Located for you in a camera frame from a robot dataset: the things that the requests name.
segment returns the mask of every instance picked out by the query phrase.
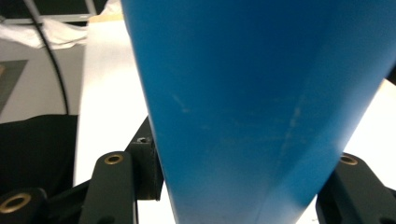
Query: screw hole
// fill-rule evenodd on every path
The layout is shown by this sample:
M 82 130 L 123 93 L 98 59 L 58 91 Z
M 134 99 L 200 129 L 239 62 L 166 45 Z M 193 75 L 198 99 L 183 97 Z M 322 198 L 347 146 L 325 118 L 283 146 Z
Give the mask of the screw hole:
M 117 164 L 123 160 L 120 154 L 110 155 L 105 158 L 105 163 L 109 165 Z
M 358 161 L 347 155 L 341 156 L 341 162 L 347 165 L 357 165 Z
M 19 193 L 0 204 L 0 213 L 7 214 L 20 210 L 30 202 L 32 197 L 27 193 Z
M 138 138 L 137 142 L 139 142 L 139 143 L 147 143 L 148 140 L 146 138 Z
M 97 222 L 97 224 L 112 224 L 116 221 L 116 219 L 112 216 L 107 216 L 107 217 L 102 217 L 101 219 L 99 219 L 99 221 Z
M 388 217 L 381 217 L 381 218 L 379 219 L 379 222 L 380 222 L 381 224 L 396 224 L 396 221 L 395 221 L 395 220 L 393 220 L 393 219 L 391 219 L 391 218 L 388 218 Z

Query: white object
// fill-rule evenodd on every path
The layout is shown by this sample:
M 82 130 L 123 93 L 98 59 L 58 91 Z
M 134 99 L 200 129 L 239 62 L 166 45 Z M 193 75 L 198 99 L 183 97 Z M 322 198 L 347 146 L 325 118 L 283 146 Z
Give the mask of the white object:
M 88 26 L 78 121 L 75 184 L 92 176 L 96 160 L 123 151 L 148 111 L 123 20 L 94 17 Z M 166 186 L 160 202 L 138 202 L 139 223 L 175 223 Z
M 67 49 L 85 44 L 86 27 L 73 26 L 52 19 L 43 19 L 43 31 L 52 49 Z M 6 25 L 0 23 L 0 38 L 18 42 L 31 48 L 44 46 L 37 30 L 31 25 Z
M 117 15 L 122 14 L 122 6 L 120 0 L 108 0 L 101 15 Z

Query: blue plastic surface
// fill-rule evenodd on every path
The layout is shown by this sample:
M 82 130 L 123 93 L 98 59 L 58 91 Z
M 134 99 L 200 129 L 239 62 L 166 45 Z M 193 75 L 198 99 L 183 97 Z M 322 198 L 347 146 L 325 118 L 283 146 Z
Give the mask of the blue plastic surface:
M 293 223 L 396 59 L 396 1 L 123 0 L 177 223 Z

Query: scratch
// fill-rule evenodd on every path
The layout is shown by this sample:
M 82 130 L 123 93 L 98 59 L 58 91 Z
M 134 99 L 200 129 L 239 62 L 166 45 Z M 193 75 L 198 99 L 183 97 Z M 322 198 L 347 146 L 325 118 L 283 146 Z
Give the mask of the scratch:
M 172 94 L 172 98 L 176 101 L 176 103 L 181 107 L 181 112 L 189 113 L 190 110 L 181 102 L 181 100 L 174 94 Z
M 292 133 L 294 131 L 294 129 L 297 127 L 298 125 L 298 119 L 301 116 L 301 105 L 304 102 L 304 96 L 300 96 L 296 106 L 294 107 L 294 111 L 293 114 L 290 118 L 289 121 L 289 128 L 286 130 L 285 136 L 284 136 L 284 140 L 283 143 L 280 147 L 280 154 L 279 154 L 279 159 L 276 165 L 276 169 L 278 166 L 280 166 L 280 163 L 282 161 L 282 158 L 286 155 L 287 152 L 287 148 L 290 144 L 290 139 L 292 138 Z

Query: gray mat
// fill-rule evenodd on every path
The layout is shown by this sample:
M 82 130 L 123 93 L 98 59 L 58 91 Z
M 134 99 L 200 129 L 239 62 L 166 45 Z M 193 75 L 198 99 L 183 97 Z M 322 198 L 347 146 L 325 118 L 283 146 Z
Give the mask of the gray mat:
M 26 64 L 27 60 L 0 62 L 0 114 Z

